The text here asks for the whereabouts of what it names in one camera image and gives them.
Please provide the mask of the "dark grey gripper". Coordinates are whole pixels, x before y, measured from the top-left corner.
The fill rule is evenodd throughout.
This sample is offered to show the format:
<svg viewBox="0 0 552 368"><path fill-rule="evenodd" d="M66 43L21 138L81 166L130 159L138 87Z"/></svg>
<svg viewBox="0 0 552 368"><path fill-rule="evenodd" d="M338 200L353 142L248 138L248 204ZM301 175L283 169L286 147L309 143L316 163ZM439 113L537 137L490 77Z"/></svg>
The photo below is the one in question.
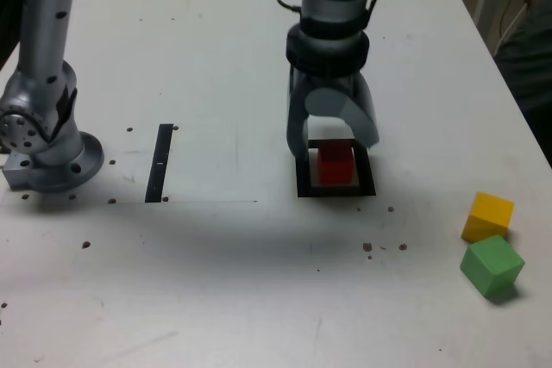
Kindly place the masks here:
<svg viewBox="0 0 552 368"><path fill-rule="evenodd" d="M320 78L292 66L289 73L286 141L296 159L305 159L308 152L305 122L309 115L341 119L365 148L380 141L371 92L359 73L341 78Z"/></svg>

